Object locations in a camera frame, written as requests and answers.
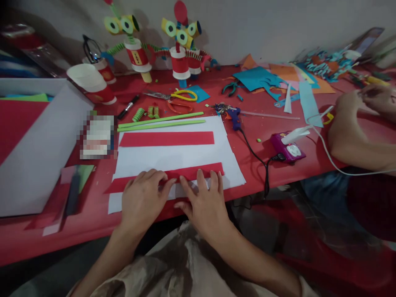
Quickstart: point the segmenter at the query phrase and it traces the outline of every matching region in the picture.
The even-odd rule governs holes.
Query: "cardboard box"
[[[40,213],[76,145],[87,114],[94,107],[66,79],[2,78],[6,94],[46,93],[54,99],[0,165],[0,217]],[[1,129],[12,129],[20,121]]]

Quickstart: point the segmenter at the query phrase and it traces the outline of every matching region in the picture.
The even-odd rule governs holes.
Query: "scissors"
[[[194,98],[184,97],[184,96],[179,95],[179,94],[183,94],[183,93],[191,94],[191,95],[194,96]],[[166,100],[167,103],[168,103],[169,109],[172,110],[175,113],[178,113],[178,114],[190,113],[190,112],[193,111],[193,107],[191,105],[189,105],[189,104],[183,104],[181,102],[174,102],[172,100],[172,97],[179,98],[179,99],[186,100],[186,101],[190,101],[190,102],[195,102],[198,99],[197,94],[194,93],[193,91],[190,91],[190,90],[180,90],[180,91],[176,91],[176,92],[174,92],[174,93],[172,93],[170,95],[165,95],[165,94],[162,94],[162,93],[157,93],[157,92],[153,92],[153,91],[147,90],[147,93],[144,93],[144,94],[148,95],[148,96],[151,96],[151,97],[155,97],[155,98],[160,98],[160,99]],[[177,110],[175,110],[174,106],[181,106],[181,107],[184,107],[184,108],[188,108],[188,110],[186,110],[184,112],[177,111]]]

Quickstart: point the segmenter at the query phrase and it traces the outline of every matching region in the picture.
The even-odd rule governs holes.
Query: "red paper cup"
[[[79,64],[69,68],[66,73],[77,85],[88,92],[86,96],[92,102],[110,105],[117,101],[113,91],[93,65]]]
[[[82,59],[82,61],[85,64],[90,64],[87,57]],[[98,63],[94,63],[92,65],[96,68],[96,70],[99,71],[99,73],[103,76],[104,81],[108,85],[111,85],[116,82],[117,79],[115,78],[114,73],[111,70],[110,66],[108,65],[106,59],[101,58]]]

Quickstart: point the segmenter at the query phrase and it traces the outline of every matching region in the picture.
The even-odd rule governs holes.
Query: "power cord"
[[[246,144],[248,146],[248,148],[250,149],[250,151],[252,152],[253,156],[256,157],[257,160],[259,160],[265,168],[265,182],[264,182],[264,199],[268,196],[269,194],[269,170],[268,170],[268,165],[271,161],[284,161],[286,160],[285,156],[281,153],[279,153],[278,155],[270,158],[267,163],[265,163],[258,155],[256,155],[256,153],[252,150],[252,147],[249,144],[248,139],[246,138],[246,135],[244,133],[244,131],[242,130],[242,128],[239,128],[239,131],[242,133],[243,137],[245,138]]]

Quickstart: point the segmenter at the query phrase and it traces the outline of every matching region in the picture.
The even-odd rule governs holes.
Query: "yellow paper eye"
[[[177,42],[180,43],[181,45],[185,45],[187,43],[187,34],[186,32],[182,30],[178,30],[177,32]]]
[[[132,34],[133,33],[133,24],[127,17],[122,17],[121,18],[121,26],[124,30],[125,33],[127,34]]]
[[[176,25],[171,21],[167,21],[165,24],[165,32],[169,37],[174,37],[176,35]]]
[[[197,31],[197,27],[195,25],[195,23],[192,23],[189,25],[189,27],[187,28],[189,35],[190,36],[194,36],[195,32]]]
[[[118,34],[120,32],[117,22],[109,16],[104,18],[104,25],[111,34]]]

